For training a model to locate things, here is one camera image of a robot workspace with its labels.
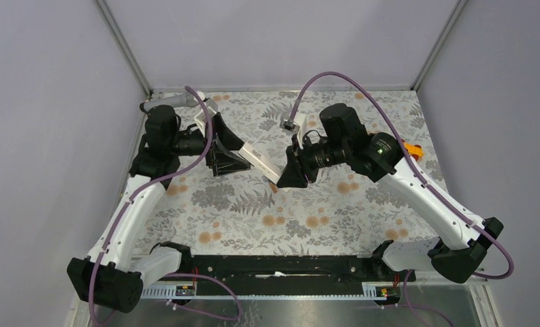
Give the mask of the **white remote control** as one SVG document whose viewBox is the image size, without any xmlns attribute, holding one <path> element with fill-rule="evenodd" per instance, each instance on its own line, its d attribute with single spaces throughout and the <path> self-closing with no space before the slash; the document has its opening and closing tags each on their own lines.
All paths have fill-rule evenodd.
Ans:
<svg viewBox="0 0 540 327">
<path fill-rule="evenodd" d="M 277 187 L 283 169 L 271 162 L 268 157 L 256 150 L 251 144 L 245 142 L 238 150 L 238 154 L 259 170 L 270 182 Z"/>
</svg>

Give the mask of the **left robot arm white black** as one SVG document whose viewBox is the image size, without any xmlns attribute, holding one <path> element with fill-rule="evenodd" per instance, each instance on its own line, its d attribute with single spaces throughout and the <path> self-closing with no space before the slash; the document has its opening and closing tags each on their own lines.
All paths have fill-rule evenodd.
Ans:
<svg viewBox="0 0 540 327">
<path fill-rule="evenodd" d="M 186 279 L 194 267 L 191 250 L 170 241 L 156 244 L 141 260 L 132 260 L 133 250 L 149 215 L 180 175 L 181 157 L 205 161 L 214 176 L 248 170 L 251 165 L 237 155 L 244 141 L 233 133 L 221 113 L 199 113 L 204 127 L 182 119 L 169 105 L 146 111 L 145 132 L 129 170 L 126 189 L 110 223 L 85 258 L 73 258 L 68 277 L 79 297 L 105 308 L 128 313 L 139 302 L 142 290 L 170 274 Z"/>
</svg>

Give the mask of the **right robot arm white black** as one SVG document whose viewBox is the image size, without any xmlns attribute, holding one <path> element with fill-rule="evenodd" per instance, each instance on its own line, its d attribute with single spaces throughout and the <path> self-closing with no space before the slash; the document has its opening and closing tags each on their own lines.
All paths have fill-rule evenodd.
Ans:
<svg viewBox="0 0 540 327">
<path fill-rule="evenodd" d="M 437 236 L 400 243 L 387 240 L 373 252 L 373 275 L 391 279 L 403 270 L 433 270 L 454 283 L 465 283 L 495 244 L 503 224 L 495 217 L 484 219 L 454 200 L 407 153 L 394 136 L 370 134 L 354 108 L 334 104 L 319 114 L 325 135 L 316 143 L 300 124 L 285 119 L 281 127 L 293 132 L 287 147 L 287 165 L 277 186 L 306 188 L 317 180 L 322 168 L 346 164 L 402 199 Z"/>
</svg>

